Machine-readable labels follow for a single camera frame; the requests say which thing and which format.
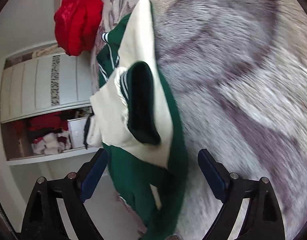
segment white cabinet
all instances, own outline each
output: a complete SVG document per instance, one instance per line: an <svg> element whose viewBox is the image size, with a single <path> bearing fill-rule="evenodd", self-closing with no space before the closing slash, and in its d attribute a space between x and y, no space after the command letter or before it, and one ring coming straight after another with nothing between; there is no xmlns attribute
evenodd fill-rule
<svg viewBox="0 0 307 240"><path fill-rule="evenodd" d="M90 105L90 58L66 54L34 58L3 70L0 121Z"/></svg>

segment bed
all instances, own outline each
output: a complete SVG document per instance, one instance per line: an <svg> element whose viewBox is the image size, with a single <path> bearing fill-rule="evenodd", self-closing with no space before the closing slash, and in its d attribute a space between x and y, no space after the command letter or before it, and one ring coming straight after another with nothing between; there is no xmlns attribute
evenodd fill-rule
<svg viewBox="0 0 307 240"><path fill-rule="evenodd" d="M103 0L92 50L138 0ZM176 234L201 240L217 216L197 165L207 148L244 178L266 176L281 208L287 240L307 231L307 0L151 0L156 57L177 102L190 155ZM239 233L243 203L229 239Z"/></svg>

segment black bracket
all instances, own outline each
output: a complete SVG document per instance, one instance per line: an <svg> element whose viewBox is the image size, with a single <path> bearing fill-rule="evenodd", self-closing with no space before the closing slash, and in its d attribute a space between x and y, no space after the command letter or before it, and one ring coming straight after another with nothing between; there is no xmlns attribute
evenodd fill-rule
<svg viewBox="0 0 307 240"><path fill-rule="evenodd" d="M239 240L284 240L285 231L279 204L268 178L259 181L229 173L207 149L198 154L198 164L215 197L223 206L203 240L228 239L242 200L249 198Z"/></svg>
<svg viewBox="0 0 307 240"><path fill-rule="evenodd" d="M90 162L63 179L40 177L31 192L22 223L22 240L69 240L57 198L64 200L70 222L79 240L103 240L84 207L108 163L108 153L99 149ZM237 219L242 200L250 198L239 240L284 240L284 226L276 195L268 178L259 181L229 173L203 149L199 166L215 197L223 206L203 240L226 240Z"/></svg>

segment fluffy blanket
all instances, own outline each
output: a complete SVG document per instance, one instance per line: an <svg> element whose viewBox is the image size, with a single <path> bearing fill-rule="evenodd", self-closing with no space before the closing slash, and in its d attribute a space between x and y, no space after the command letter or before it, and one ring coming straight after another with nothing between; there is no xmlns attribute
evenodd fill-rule
<svg viewBox="0 0 307 240"><path fill-rule="evenodd" d="M103 0L95 55L138 0ZM201 240L221 202L198 165L207 148L230 172L275 189L286 239L307 220L307 16L296 0L151 0L157 61L181 114L190 154L177 232ZM243 203L230 239L240 230Z"/></svg>

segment red cushion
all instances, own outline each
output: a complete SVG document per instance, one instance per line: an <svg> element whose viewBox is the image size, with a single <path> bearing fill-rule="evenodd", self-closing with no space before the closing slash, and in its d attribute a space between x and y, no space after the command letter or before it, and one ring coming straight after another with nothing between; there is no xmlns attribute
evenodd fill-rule
<svg viewBox="0 0 307 240"><path fill-rule="evenodd" d="M101 13L104 4L101 0L88 0L85 4L87 22L83 31L84 48L92 50L101 21Z"/></svg>
<svg viewBox="0 0 307 240"><path fill-rule="evenodd" d="M68 55L78 56L83 50L91 50L101 21L103 2L87 0L77 9L71 22L68 38Z"/></svg>
<svg viewBox="0 0 307 240"><path fill-rule="evenodd" d="M85 5L79 6L73 20L71 22L69 37L68 37L68 49L66 53L70 56L78 56L83 51L83 30L86 25L87 12Z"/></svg>
<svg viewBox="0 0 307 240"><path fill-rule="evenodd" d="M60 47L68 54L68 37L70 26L77 8L87 0L62 0L60 8L54 16L55 36Z"/></svg>

